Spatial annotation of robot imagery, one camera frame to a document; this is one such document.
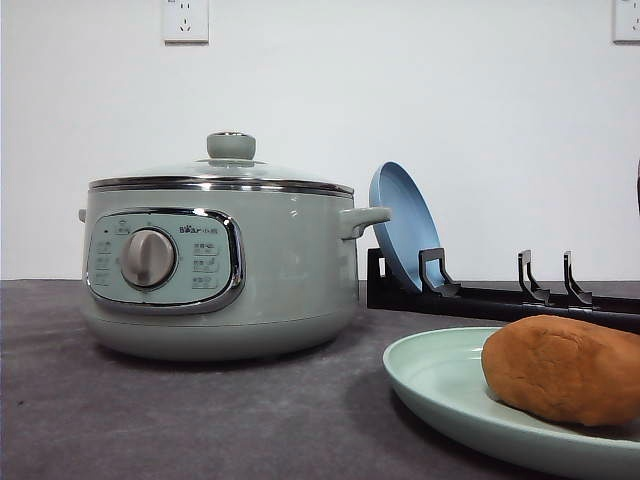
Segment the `green plate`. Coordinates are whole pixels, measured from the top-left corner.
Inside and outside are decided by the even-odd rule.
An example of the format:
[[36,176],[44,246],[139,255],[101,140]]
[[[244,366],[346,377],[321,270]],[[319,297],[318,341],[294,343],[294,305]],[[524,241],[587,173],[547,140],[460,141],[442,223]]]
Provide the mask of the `green plate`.
[[451,328],[398,340],[384,366],[402,401],[435,429],[507,462],[573,478],[640,478],[640,419],[621,427],[547,423],[496,400],[480,354],[497,328]]

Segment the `pot handle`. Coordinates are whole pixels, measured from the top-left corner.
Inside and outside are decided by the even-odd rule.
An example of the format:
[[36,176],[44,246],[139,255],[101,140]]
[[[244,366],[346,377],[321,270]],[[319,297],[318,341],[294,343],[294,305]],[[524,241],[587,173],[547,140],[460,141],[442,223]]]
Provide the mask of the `pot handle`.
[[369,225],[389,220],[391,220],[391,209],[386,207],[341,210],[338,234],[342,240],[353,240],[360,238]]

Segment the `electric hot pot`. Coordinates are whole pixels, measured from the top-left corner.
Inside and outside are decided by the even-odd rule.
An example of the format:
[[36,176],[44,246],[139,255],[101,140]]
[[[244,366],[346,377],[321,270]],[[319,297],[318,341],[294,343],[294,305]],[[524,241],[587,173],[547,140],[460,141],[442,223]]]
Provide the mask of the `electric hot pot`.
[[358,308],[355,240],[390,218],[353,189],[254,160],[209,135],[210,158],[91,182],[83,316],[141,357],[229,360],[336,336]]

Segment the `table surface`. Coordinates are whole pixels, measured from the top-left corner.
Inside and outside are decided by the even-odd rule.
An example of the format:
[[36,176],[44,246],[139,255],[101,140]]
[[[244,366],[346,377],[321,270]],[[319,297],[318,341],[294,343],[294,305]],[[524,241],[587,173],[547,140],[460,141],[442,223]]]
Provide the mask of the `table surface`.
[[[582,283],[640,296],[640,282]],[[7,480],[553,478],[431,429],[384,372],[382,352],[401,337],[501,322],[363,309],[335,340],[302,352],[158,362],[98,345],[81,288],[2,283]]]

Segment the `bread roll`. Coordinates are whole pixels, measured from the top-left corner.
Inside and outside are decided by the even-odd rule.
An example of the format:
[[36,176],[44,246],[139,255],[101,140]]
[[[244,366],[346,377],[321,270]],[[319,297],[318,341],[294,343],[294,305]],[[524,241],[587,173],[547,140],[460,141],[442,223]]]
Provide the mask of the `bread roll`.
[[640,335],[527,317],[487,339],[482,369],[502,401],[548,420],[619,425],[640,416]]

